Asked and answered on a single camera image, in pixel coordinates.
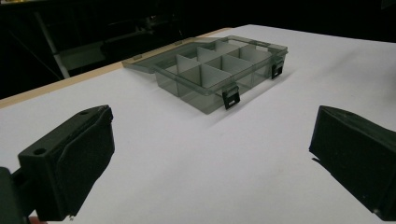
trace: plastic organizer box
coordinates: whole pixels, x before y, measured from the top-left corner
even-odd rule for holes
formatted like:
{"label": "plastic organizer box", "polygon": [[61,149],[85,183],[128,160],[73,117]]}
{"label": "plastic organizer box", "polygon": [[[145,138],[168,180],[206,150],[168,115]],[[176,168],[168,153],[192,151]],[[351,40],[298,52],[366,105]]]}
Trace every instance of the plastic organizer box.
{"label": "plastic organizer box", "polygon": [[122,61],[206,114],[238,104],[240,94],[282,73],[288,48],[240,36],[197,37]]}

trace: black latch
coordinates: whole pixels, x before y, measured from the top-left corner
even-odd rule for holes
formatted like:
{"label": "black latch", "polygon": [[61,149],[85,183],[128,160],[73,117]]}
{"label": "black latch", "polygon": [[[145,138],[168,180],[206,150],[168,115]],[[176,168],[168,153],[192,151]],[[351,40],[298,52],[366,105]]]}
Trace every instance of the black latch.
{"label": "black latch", "polygon": [[278,77],[280,74],[282,74],[283,71],[283,63],[284,61],[279,61],[272,65],[272,73],[271,73],[271,79],[274,79]]}
{"label": "black latch", "polygon": [[223,90],[222,93],[225,109],[229,109],[241,101],[239,98],[239,87],[232,85],[231,87]]}

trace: white table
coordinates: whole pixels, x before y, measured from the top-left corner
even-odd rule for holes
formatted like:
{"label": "white table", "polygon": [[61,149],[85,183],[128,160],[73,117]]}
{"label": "white table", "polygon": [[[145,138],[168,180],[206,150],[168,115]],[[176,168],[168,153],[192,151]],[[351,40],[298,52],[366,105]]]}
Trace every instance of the white table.
{"label": "white table", "polygon": [[257,25],[212,36],[226,35],[287,46],[283,74],[205,115],[120,67],[0,109],[0,165],[16,171],[34,141],[110,105],[116,152],[74,224],[382,223],[308,148],[320,105],[396,130],[396,44]]}

